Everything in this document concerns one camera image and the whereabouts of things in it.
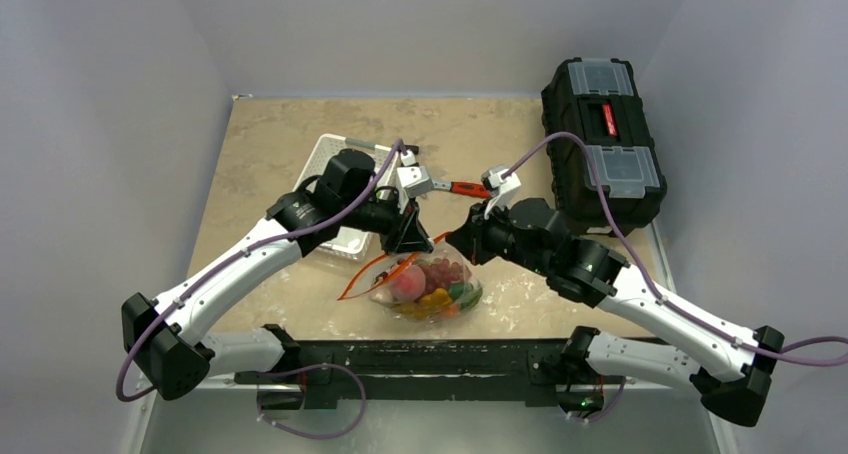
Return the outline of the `green toy cucumber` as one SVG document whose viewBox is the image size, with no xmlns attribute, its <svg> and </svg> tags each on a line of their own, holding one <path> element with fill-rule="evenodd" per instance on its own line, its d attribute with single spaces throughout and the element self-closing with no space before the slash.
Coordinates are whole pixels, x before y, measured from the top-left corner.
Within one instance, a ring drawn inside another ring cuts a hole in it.
<svg viewBox="0 0 848 454">
<path fill-rule="evenodd" d="M 465 312 L 479 303 L 482 285 L 477 281 L 454 283 L 449 287 L 448 294 L 453 301 L 451 307 L 456 307 L 459 312 Z"/>
</svg>

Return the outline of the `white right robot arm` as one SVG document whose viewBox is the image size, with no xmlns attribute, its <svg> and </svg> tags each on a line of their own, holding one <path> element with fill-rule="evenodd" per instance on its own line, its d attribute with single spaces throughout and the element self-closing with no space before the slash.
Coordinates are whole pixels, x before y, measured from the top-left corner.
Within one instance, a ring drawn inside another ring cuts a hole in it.
<svg viewBox="0 0 848 454">
<path fill-rule="evenodd" d="M 628 340 L 579 326 L 561 355 L 569 378 L 637 378 L 696 395 L 730 423 L 758 423 L 784 342 L 776 329 L 753 330 L 707 313 L 619 252 L 573 235 L 562 213 L 541 198 L 510 208 L 475 204 L 445 240 L 474 265 L 509 261 L 542 276 L 560 297 L 626 319 L 661 340 Z"/>
</svg>

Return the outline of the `pink toy peach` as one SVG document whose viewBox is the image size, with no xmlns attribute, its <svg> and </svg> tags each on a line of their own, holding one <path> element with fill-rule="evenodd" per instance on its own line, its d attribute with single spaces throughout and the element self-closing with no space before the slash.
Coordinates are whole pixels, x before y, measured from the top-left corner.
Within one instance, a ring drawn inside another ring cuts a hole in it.
<svg viewBox="0 0 848 454">
<path fill-rule="evenodd" d="M 389 289 L 398 302 L 412 302 L 421 297 L 426 288 L 426 275 L 418 265 L 411 265 L 398 274 Z"/>
</svg>

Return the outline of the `beige toy garlic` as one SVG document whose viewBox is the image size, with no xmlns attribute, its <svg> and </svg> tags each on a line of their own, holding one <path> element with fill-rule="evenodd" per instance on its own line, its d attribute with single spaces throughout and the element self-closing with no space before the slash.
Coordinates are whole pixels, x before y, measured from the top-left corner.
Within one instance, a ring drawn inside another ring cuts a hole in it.
<svg viewBox="0 0 848 454">
<path fill-rule="evenodd" d="M 391 293 L 391 290 L 387 288 L 380 288 L 374 290 L 369 294 L 369 298 L 371 301 L 379 303 L 381 305 L 391 305 L 395 303 L 395 298 Z"/>
</svg>

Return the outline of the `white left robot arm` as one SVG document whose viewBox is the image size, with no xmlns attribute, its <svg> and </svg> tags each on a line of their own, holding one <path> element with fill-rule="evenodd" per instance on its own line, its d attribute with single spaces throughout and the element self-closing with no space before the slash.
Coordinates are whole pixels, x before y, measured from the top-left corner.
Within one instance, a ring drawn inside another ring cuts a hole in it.
<svg viewBox="0 0 848 454">
<path fill-rule="evenodd" d="M 284 383 L 298 356 L 281 327 L 213 335 L 213 325 L 247 294 L 298 263 L 343 228 L 379 235 L 387 254 L 428 252 L 419 221 L 415 153 L 396 141 L 382 165 L 345 148 L 323 172 L 282 195 L 234 246 L 153 298 L 135 293 L 120 308 L 123 346 L 115 394 L 122 402 L 157 392 L 178 399 L 209 377 L 259 372 Z"/>
</svg>

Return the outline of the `purple toy grape bunch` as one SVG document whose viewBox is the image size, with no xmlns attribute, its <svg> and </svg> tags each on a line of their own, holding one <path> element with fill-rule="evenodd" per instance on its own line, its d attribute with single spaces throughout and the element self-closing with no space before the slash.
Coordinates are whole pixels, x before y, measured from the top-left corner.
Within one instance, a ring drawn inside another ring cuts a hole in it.
<svg viewBox="0 0 848 454">
<path fill-rule="evenodd" d="M 425 294 L 433 293 L 437 289 L 462 292 L 465 284 L 472 277 L 470 269 L 465 264 L 448 258 L 423 260 L 417 265 L 425 276 Z"/>
</svg>

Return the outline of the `clear zip top bag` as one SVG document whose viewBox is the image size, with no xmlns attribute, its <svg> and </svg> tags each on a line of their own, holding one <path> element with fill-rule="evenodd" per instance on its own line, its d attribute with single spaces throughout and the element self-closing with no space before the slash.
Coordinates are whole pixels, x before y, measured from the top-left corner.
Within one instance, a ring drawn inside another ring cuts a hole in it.
<svg viewBox="0 0 848 454">
<path fill-rule="evenodd" d="M 379 255 L 351 278 L 338 299 L 367 298 L 397 318 L 427 322 L 454 318 L 476 307 L 482 283 L 446 242 L 447 236 L 434 238 L 431 252 Z"/>
</svg>

